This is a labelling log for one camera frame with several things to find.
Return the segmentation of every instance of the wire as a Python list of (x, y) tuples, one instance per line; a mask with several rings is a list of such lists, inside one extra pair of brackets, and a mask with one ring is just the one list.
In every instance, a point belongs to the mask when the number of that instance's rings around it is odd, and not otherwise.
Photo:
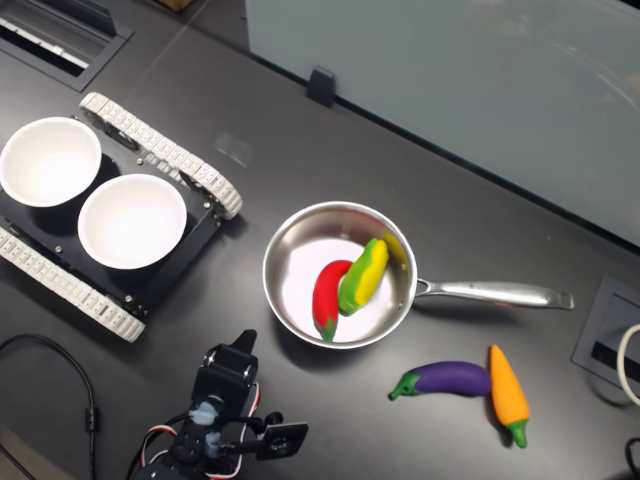
[(155, 462), (157, 459), (159, 459), (161, 456), (166, 455), (167, 453), (169, 453), (169, 450), (161, 450), (158, 453), (156, 453), (153, 458), (151, 460), (149, 460), (149, 465), (151, 465), (153, 462)]
[[(173, 418), (170, 418), (169, 420), (167, 420), (165, 423), (165, 425), (175, 425), (178, 422), (181, 422), (183, 420), (185, 420), (189, 415), (185, 412), (185, 413), (181, 413), (180, 415), (176, 415)], [(147, 445), (151, 445), (151, 443), (153, 441), (155, 441), (156, 438), (158, 438), (160, 435), (162, 435), (162, 432), (153, 432), (151, 435), (149, 435), (149, 438), (147, 439)], [(140, 464), (140, 454), (142, 453), (142, 447), (140, 447), (140, 449), (138, 449), (138, 451), (136, 452), (136, 454), (133, 456), (133, 459), (131, 460), (131, 463), (129, 464), (129, 469), (127, 470), (127, 480), (131, 478), (131, 476), (133, 475), (133, 471), (135, 470), (136, 466), (138, 466)]]
[[(249, 415), (248, 415), (249, 417), (253, 416), (255, 411), (258, 409), (258, 403), (260, 403), (260, 385), (258, 384), (258, 382), (254, 383), (254, 385), (256, 387), (256, 397), (253, 400), (253, 404), (251, 405), (251, 410), (249, 410)], [(247, 424), (245, 423), (244, 426), (242, 427), (242, 432), (240, 433), (240, 443), (244, 441), (244, 434), (246, 431), (247, 431)], [(228, 478), (235, 477), (240, 471), (240, 467), (242, 467), (242, 454), (240, 454), (240, 456), (238, 457), (238, 464), (236, 465), (236, 468), (233, 470), (232, 473), (228, 475), (207, 473), (206, 475), (211, 480), (226, 480)]]
[(91, 386), (89, 377), (87, 376), (82, 366), (76, 361), (75, 358), (73, 358), (73, 356), (71, 356), (69, 352), (67, 352), (58, 343), (42, 335), (25, 333), (21, 335), (16, 335), (15, 337), (11, 337), (10, 339), (0, 344), (0, 352), (6, 349), (9, 345), (20, 340), (32, 340), (53, 350), (58, 355), (61, 355), (67, 362), (69, 362), (71, 366), (73, 366), (73, 368), (76, 369), (80, 377), (82, 377), (82, 381), (84, 382), (84, 385), (87, 389), (87, 397), (89, 399), (89, 408), (86, 410), (86, 427), (87, 427), (87, 432), (89, 433), (89, 474), (90, 474), (91, 480), (96, 480), (95, 434), (97, 431), (96, 417), (97, 417), (98, 410), (95, 405), (95, 396), (93, 394), (93, 387)]
[(629, 381), (627, 380), (627, 374), (624, 371), (624, 357), (627, 353), (627, 346), (629, 345), (631, 337), (637, 332), (640, 332), (640, 323), (624, 332), (622, 340), (620, 341), (620, 346), (618, 347), (617, 367), (618, 379), (620, 380), (620, 385), (622, 386), (624, 393), (627, 394), (627, 397), (629, 397), (633, 403), (640, 406), (640, 398), (638, 398), (637, 395), (633, 393), (633, 390), (631, 390)]
[(155, 427), (151, 427), (145, 435), (144, 441), (142, 442), (142, 451), (140, 452), (140, 468), (144, 467), (146, 464), (144, 459), (144, 452), (147, 449), (147, 441), (149, 440), (149, 436), (154, 432), (169, 433), (173, 437), (178, 436), (178, 433), (168, 425), (156, 425)]
[(624, 457), (627, 459), (627, 465), (629, 465), (629, 469), (631, 473), (633, 473), (633, 478), (640, 480), (640, 472), (636, 467), (636, 462), (633, 461), (633, 453), (631, 452), (631, 446), (636, 442), (640, 442), (640, 438), (636, 437), (627, 440), (627, 443), (624, 445)]
[(6, 448), (4, 448), (2, 445), (0, 445), (0, 453), (2, 453), (5, 457), (7, 457), (9, 459), (9, 461), (11, 463), (13, 463), (13, 466), (16, 467), (18, 470), (20, 470), (20, 472), (27, 477), (29, 480), (36, 480), (36, 477), (34, 477), (33, 475), (31, 475), (31, 473), (29, 473), (29, 470), (27, 470), (18, 460), (16, 460), (16, 457), (14, 457), (13, 455), (11, 455), (11, 453), (9, 452), (9, 450), (7, 450)]

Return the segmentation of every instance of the white bowl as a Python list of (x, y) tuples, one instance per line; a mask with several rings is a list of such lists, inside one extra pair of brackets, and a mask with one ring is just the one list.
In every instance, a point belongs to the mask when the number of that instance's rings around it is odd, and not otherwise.
[(100, 169), (100, 142), (84, 123), (43, 118), (25, 125), (0, 153), (0, 185), (14, 200), (53, 207), (84, 192)]
[(178, 190), (152, 175), (123, 175), (100, 185), (78, 218), (86, 252), (107, 267), (146, 267), (173, 250), (187, 224)]

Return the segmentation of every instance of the pan handle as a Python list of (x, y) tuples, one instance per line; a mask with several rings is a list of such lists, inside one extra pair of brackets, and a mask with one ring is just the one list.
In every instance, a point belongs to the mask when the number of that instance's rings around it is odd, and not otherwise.
[(447, 295), (450, 297), (483, 300), (492, 303), (506, 303), (519, 307), (559, 308), (572, 310), (573, 296), (567, 292), (557, 292), (545, 287), (511, 282), (427, 282), (418, 279), (425, 286), (424, 292), (416, 293), (416, 298), (427, 295)]

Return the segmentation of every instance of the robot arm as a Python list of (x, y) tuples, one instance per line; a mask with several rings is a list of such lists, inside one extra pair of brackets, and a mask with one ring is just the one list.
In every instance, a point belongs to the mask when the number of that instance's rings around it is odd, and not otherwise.
[[(253, 417), (260, 391), (255, 383), (258, 359), (251, 352), (257, 333), (246, 330), (231, 345), (209, 350), (198, 369), (191, 406), (174, 442), (161, 461), (144, 466), (134, 480), (209, 480), (231, 478), (239, 470), (236, 455), (255, 454), (257, 460), (295, 455), (306, 437), (306, 423), (282, 424), (279, 412), (263, 421)], [(242, 411), (255, 385), (256, 396), (248, 417)], [(239, 442), (224, 442), (222, 432), (231, 423), (243, 423)], [(256, 440), (244, 442), (251, 428)]]

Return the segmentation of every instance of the black cable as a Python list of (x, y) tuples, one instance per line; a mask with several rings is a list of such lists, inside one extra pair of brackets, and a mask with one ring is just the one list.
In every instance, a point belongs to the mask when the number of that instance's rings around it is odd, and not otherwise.
[(61, 355), (67, 362), (69, 362), (76, 369), (78, 374), (80, 374), (80, 377), (82, 377), (82, 381), (87, 388), (87, 396), (89, 397), (89, 408), (85, 410), (85, 427), (87, 432), (89, 433), (89, 473), (91, 476), (91, 480), (96, 480), (95, 434), (96, 431), (98, 431), (98, 409), (95, 405), (93, 388), (91, 387), (89, 377), (69, 352), (67, 352), (61, 345), (57, 344), (50, 338), (44, 337), (42, 335), (25, 333), (16, 335), (15, 337), (11, 337), (10, 339), (0, 344), (0, 352), (2, 352), (9, 345), (19, 340), (32, 340), (53, 350), (58, 355)]
[(29, 473), (29, 470), (27, 470), (26, 468), (24, 468), (24, 466), (18, 461), (16, 460), (16, 457), (14, 457), (13, 455), (11, 455), (11, 453), (9, 452), (9, 450), (7, 450), (6, 448), (4, 448), (2, 445), (0, 445), (0, 453), (2, 453), (5, 457), (7, 457), (9, 459), (9, 461), (11, 463), (13, 463), (13, 466), (16, 467), (18, 470), (20, 470), (20, 472), (27, 477), (29, 480), (36, 480), (36, 477), (34, 477), (33, 475), (31, 475), (31, 473)]
[(638, 467), (636, 467), (636, 462), (633, 461), (633, 453), (631, 452), (631, 446), (636, 442), (640, 442), (640, 437), (627, 440), (624, 446), (624, 457), (627, 459), (627, 465), (629, 465), (629, 469), (631, 473), (633, 473), (633, 478), (640, 480), (640, 471), (638, 471)]
[[(186, 420), (189, 417), (188, 413), (181, 413), (180, 415), (176, 415), (173, 418), (170, 418), (167, 422), (164, 422), (163, 425), (174, 425), (178, 422), (182, 422), (183, 420)], [(149, 438), (147, 439), (147, 447), (149, 445), (151, 445), (160, 435), (162, 435), (164, 432), (153, 432), (151, 435), (149, 435)], [(133, 471), (136, 468), (136, 465), (139, 464), (140, 461), (140, 455), (142, 454), (142, 446), (138, 449), (138, 451), (136, 452), (136, 454), (133, 457), (133, 460), (131, 460), (131, 463), (129, 464), (129, 470), (127, 470), (127, 476), (126, 479), (130, 480), (132, 475), (133, 475)]]

